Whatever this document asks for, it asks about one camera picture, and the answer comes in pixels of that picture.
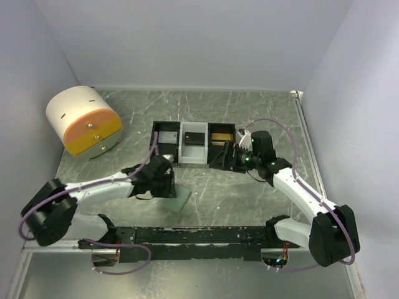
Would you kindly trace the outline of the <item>green card holder wallet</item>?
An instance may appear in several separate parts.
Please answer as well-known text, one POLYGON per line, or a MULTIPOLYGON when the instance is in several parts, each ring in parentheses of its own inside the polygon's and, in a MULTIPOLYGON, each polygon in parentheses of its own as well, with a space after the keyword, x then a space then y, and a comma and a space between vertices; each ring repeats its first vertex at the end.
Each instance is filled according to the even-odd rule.
POLYGON ((165 199, 163 207, 171 212, 179 213, 190 198, 191 190, 181 184, 176 184, 175 191, 176 197, 165 199))

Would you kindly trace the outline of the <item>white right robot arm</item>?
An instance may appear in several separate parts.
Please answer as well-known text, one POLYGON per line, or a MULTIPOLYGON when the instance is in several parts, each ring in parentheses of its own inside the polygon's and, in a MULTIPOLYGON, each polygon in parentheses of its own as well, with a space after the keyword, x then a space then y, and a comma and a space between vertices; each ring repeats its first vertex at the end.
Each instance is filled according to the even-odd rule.
POLYGON ((271 135, 266 131, 246 133, 251 147, 225 141, 222 150, 209 163, 210 168, 246 173, 256 170, 270 186, 283 192, 306 216, 308 225, 289 216, 274 217, 264 233, 268 246, 279 247, 285 241, 308 249, 318 265, 352 263, 360 251, 357 224, 348 205, 338 206, 301 180, 290 162, 276 155, 271 135))

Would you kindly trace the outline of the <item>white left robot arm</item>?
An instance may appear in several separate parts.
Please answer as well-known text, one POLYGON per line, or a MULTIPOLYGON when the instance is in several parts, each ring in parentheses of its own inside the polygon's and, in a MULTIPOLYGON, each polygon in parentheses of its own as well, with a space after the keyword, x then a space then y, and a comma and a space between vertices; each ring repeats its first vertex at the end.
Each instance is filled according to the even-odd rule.
POLYGON ((155 155, 147 163, 125 168, 111 176, 83 183, 64 184, 59 179, 45 183, 21 211, 22 225, 40 246, 61 239, 94 239, 101 248, 115 244, 116 232, 105 216, 85 216, 81 212, 94 204, 144 194, 166 199, 178 212, 184 205, 184 188, 175 183, 172 155, 155 155))

